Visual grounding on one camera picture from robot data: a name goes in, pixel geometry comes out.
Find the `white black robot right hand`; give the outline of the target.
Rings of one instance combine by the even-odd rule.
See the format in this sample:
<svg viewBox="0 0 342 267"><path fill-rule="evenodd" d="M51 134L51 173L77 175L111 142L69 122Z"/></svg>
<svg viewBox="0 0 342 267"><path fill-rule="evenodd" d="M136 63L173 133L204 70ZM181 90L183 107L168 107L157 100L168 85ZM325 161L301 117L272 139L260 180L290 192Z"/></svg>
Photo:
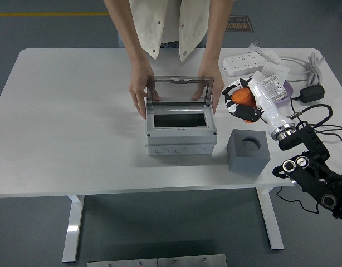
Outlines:
<svg viewBox="0 0 342 267"><path fill-rule="evenodd" d="M250 99L255 101L255 107L237 103L232 99L241 88L249 89L249 96ZM253 78L248 80L241 78L224 89L222 94L224 95L225 105L231 115L250 122L262 119L267 123L268 133L274 140L280 140L280 135L287 136L296 131L293 120L285 117L278 111L277 106L260 81Z"/></svg>

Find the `person's left hand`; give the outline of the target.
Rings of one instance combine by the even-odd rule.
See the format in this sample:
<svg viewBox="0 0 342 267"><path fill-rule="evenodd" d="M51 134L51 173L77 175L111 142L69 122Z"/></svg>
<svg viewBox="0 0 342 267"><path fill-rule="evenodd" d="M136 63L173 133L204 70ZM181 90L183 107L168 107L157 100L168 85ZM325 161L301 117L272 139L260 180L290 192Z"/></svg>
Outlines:
<svg viewBox="0 0 342 267"><path fill-rule="evenodd" d="M219 104L219 99L221 97L222 90L225 87L223 78L221 76L221 72L218 67L216 67L215 69L213 68L201 69L200 68L198 71L198 76L214 78L213 86L212 86L211 105L212 105L213 114L215 114L218 104Z"/></svg>

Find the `person's right hand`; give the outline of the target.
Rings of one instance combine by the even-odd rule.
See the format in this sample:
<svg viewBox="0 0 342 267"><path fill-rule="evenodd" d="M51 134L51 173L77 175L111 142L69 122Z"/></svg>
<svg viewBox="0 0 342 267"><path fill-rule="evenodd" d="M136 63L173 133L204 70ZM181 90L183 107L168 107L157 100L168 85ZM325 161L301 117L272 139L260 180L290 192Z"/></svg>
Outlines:
<svg viewBox="0 0 342 267"><path fill-rule="evenodd" d="M129 92L136 110L143 119L146 119L145 98L147 93L145 89L148 76L153 75L154 72L150 66L133 66L131 68Z"/></svg>

